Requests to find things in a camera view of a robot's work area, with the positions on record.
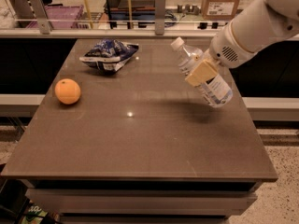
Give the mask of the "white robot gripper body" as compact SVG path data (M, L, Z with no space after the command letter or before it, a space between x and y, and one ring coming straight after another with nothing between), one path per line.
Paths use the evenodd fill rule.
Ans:
M228 68L237 68L252 59L258 50L242 44L235 38L231 28L223 28L211 40L209 54Z

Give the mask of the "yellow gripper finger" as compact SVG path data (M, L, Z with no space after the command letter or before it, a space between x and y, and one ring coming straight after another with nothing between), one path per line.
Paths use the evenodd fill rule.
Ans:
M207 59L200 62L185 78L185 81L196 87L218 74L218 69Z

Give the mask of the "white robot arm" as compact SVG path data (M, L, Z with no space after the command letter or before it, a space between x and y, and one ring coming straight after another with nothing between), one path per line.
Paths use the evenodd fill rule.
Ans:
M196 87L237 68L272 44L299 34L299 0L254 0L212 38L186 81Z

